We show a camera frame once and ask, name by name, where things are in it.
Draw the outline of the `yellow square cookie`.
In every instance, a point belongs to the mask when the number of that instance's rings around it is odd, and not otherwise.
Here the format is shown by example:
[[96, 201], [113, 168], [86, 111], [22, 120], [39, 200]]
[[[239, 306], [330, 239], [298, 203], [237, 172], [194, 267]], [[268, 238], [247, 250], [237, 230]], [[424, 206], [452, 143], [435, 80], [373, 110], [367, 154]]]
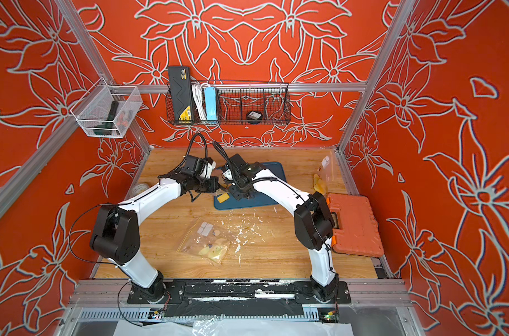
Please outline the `yellow square cookie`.
[[226, 202], [229, 198], [230, 198], [229, 193], [223, 193], [223, 194], [221, 194], [221, 195], [218, 195], [218, 196], [216, 197], [216, 200], [217, 200], [220, 204], [222, 204], [222, 203]]

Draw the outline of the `clear bag yellow dog print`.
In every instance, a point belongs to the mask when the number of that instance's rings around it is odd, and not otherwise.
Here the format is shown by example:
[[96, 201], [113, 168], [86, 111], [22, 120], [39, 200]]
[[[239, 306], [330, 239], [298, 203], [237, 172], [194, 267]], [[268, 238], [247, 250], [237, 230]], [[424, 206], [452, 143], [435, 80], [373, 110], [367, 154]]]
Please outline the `clear bag yellow dog print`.
[[326, 155], [313, 175], [314, 191], [327, 195], [337, 177], [337, 168], [334, 156], [331, 153]]

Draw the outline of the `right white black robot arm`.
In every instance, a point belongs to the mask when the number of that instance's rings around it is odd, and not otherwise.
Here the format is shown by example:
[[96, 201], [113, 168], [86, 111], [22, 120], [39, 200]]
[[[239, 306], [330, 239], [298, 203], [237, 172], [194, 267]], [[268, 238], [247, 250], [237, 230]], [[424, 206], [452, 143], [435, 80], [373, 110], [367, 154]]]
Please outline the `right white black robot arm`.
[[331, 249], [335, 223], [325, 196], [289, 185], [260, 162], [248, 163], [239, 154], [228, 156], [216, 141], [213, 147], [225, 159], [221, 170], [224, 180], [230, 183], [229, 194], [241, 200], [261, 193], [292, 215], [296, 238], [309, 252], [313, 295], [320, 302], [337, 300], [339, 275]]

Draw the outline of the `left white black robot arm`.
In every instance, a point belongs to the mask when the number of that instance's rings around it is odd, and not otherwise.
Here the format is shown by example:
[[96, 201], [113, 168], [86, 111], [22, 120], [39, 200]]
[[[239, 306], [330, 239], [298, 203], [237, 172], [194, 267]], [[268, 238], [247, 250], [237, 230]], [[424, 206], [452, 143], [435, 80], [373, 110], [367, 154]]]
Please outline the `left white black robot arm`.
[[132, 287], [156, 301], [164, 295], [163, 274], [152, 266], [141, 247], [141, 226], [156, 211], [183, 195], [198, 196], [220, 188], [213, 176], [215, 161], [208, 155], [208, 141], [197, 132], [180, 163], [158, 176], [158, 182], [141, 194], [118, 204], [99, 208], [90, 247], [128, 276]]

